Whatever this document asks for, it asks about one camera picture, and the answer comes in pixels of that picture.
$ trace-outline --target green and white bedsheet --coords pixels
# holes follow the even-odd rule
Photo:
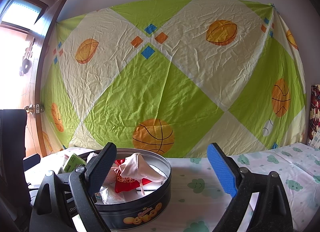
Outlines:
[[[228,155],[302,140],[298,47],[272,5],[145,0],[57,23],[42,77],[44,140]]]

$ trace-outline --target mattress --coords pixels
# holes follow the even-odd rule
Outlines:
[[[72,147],[41,159],[26,171],[26,180],[40,183],[62,153],[81,154],[90,149]],[[320,205],[320,151],[301,143],[273,150],[234,155],[239,166],[251,172],[268,174],[277,171],[286,191],[293,227],[303,231]],[[172,166],[171,199],[156,219],[134,228],[132,232],[209,232],[212,231],[231,196],[224,193],[207,158],[168,158]],[[238,231],[246,231],[258,194],[253,194]],[[77,230],[85,231],[79,216],[73,218]]]

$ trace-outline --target door knob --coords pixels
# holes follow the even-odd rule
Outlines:
[[[29,106],[25,106],[24,108],[27,111],[27,114],[33,114],[33,105],[30,104]]]
[[[43,105],[39,105],[39,104],[36,104],[35,107],[32,104],[30,104],[29,106],[25,106],[24,109],[27,111],[28,114],[29,113],[33,114],[35,108],[36,108],[36,114],[44,112],[44,106]]]

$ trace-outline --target green box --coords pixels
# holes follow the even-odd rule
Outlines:
[[[69,159],[66,161],[66,163],[63,166],[63,170],[65,172],[72,172],[75,168],[77,168],[80,165],[86,165],[86,161],[81,159],[78,155],[72,154]]]

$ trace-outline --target plastic bag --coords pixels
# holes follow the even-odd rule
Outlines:
[[[96,153],[89,153],[87,157],[87,163],[91,160],[92,157],[98,156]]]
[[[104,190],[100,192],[102,201],[104,204],[119,204],[119,203],[124,203],[125,198],[122,192],[116,193],[114,186],[110,185]]]

